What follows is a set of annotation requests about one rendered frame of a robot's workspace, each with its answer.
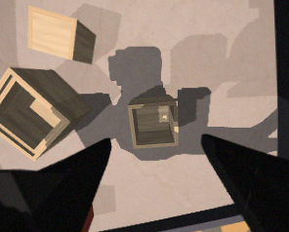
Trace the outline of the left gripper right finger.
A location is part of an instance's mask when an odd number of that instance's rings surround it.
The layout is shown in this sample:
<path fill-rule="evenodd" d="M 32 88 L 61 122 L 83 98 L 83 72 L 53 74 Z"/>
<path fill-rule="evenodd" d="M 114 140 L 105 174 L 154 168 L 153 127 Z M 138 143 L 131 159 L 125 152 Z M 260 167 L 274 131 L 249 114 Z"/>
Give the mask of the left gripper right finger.
<path fill-rule="evenodd" d="M 289 160 L 203 134 L 207 159 L 251 232 L 289 232 Z"/>

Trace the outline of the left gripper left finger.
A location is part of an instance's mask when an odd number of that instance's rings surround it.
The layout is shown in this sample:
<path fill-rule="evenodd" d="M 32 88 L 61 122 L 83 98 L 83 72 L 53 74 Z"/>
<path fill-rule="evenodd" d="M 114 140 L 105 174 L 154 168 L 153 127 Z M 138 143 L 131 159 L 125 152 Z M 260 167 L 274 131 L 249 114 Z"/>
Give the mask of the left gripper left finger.
<path fill-rule="evenodd" d="M 18 209 L 31 232 L 81 232 L 110 152 L 105 138 L 38 171 L 0 170 L 0 208 Z"/>

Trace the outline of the orange-red cube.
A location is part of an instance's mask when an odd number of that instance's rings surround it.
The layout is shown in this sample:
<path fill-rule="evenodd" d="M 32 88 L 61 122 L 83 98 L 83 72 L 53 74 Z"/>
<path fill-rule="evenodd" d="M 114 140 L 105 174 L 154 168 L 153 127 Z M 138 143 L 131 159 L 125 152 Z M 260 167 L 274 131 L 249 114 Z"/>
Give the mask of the orange-red cube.
<path fill-rule="evenodd" d="M 89 213 L 87 215 L 86 222 L 85 222 L 84 227 L 83 227 L 81 232 L 88 232 L 89 231 L 91 223 L 93 221 L 93 218 L 94 218 L 94 210 L 93 210 L 93 204 L 92 204 L 92 206 L 89 210 Z"/>

